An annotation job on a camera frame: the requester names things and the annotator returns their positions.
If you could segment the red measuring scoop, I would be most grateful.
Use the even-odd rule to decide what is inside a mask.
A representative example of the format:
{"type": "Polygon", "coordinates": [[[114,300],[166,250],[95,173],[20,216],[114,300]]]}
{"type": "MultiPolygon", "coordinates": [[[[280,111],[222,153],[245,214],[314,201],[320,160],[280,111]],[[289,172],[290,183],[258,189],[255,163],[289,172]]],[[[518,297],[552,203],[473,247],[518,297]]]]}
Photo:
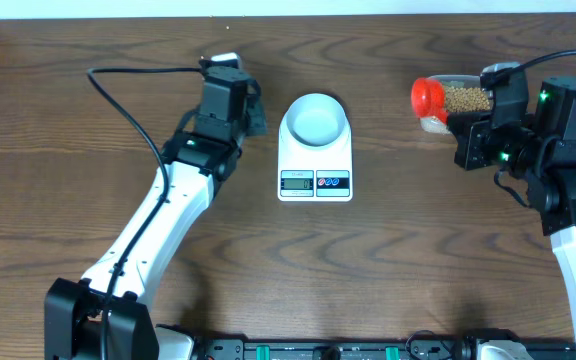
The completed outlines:
{"type": "Polygon", "coordinates": [[[411,89],[412,110],[418,118],[434,117],[447,122],[446,94],[443,85],[435,78],[422,77],[415,80],[411,89]]]}

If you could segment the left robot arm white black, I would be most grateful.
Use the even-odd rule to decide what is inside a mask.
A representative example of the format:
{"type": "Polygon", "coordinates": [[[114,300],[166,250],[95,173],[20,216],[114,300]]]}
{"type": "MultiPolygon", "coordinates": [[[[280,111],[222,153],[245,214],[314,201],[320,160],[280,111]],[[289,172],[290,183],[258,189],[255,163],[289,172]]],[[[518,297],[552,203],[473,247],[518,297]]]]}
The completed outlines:
{"type": "Polygon", "coordinates": [[[200,104],[180,120],[129,223],[77,282],[55,280],[44,300],[48,359],[190,359],[194,340],[150,316],[182,239],[235,171],[245,138],[266,132],[257,81],[233,54],[202,60],[200,104]]]}

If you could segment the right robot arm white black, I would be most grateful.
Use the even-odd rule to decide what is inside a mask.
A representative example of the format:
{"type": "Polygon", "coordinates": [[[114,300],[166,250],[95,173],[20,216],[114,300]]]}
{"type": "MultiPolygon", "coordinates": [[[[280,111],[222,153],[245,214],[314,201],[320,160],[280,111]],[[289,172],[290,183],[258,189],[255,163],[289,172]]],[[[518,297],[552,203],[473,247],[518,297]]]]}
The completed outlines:
{"type": "Polygon", "coordinates": [[[551,241],[570,306],[576,345],[576,77],[543,81],[536,111],[525,96],[509,109],[451,114],[447,126],[458,142],[455,162],[465,170],[498,166],[527,184],[520,203],[536,210],[551,241]]]}

